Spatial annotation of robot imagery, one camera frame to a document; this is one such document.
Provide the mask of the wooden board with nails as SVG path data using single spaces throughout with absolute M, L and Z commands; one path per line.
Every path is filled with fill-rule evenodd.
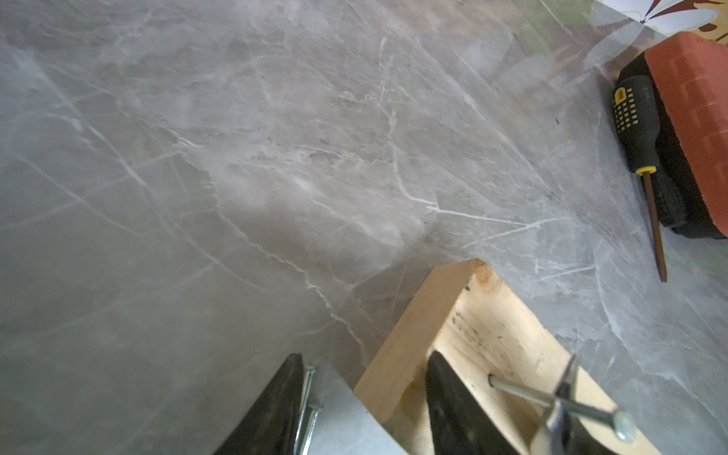
M 426 394 L 434 351 L 446 358 L 515 454 L 531 454 L 530 442 L 548 408 L 492 388 L 488 376 L 555 394 L 573 355 L 486 263 L 436 267 L 356 384 L 356 397 L 411 454 L 435 454 Z M 574 401 L 623 410 L 580 364 Z M 609 427 L 577 418 L 614 454 L 656 452 L 638 428 L 636 439 L 626 443 Z

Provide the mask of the claw hammer red black handle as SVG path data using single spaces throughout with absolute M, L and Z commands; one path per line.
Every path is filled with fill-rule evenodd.
M 572 356 L 555 388 L 556 397 L 576 400 L 578 367 L 576 356 Z M 546 409 L 529 449 L 531 454 L 614 455 L 612 450 L 591 436 L 577 417 L 567 413 L 560 403 Z

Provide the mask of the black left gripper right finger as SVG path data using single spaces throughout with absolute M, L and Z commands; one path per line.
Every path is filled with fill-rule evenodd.
M 438 351 L 428 358 L 426 394 L 436 455 L 517 452 Z

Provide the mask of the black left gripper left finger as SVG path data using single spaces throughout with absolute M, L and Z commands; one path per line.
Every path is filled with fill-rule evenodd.
M 303 356 L 291 354 L 214 454 L 293 454 L 303 381 Z

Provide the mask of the steel nail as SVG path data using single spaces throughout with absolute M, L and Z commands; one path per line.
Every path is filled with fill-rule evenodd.
M 301 424 L 297 436 L 297 455 L 307 455 L 309 453 L 315 426 L 322 409 L 322 404 L 316 399 L 307 401 L 303 407 L 303 417 L 301 417 Z
M 488 383 L 492 388 L 536 403 L 544 409 L 551 408 L 555 404 L 560 403 L 567 413 L 609 427 L 620 441 L 631 443 L 636 439 L 636 422 L 632 415 L 623 409 L 603 411 L 593 406 L 574 401 L 574 399 L 559 398 L 554 394 L 529 388 L 517 382 L 496 377 L 496 375 L 489 375 Z
M 312 421 L 317 416 L 318 410 L 311 403 L 311 391 L 314 382 L 314 376 L 318 371 L 316 365 L 306 365 L 303 376 L 303 388 L 301 389 L 301 405 L 297 422 L 297 431 L 295 437 L 294 451 L 296 455 L 306 454 L 308 445 L 313 431 Z

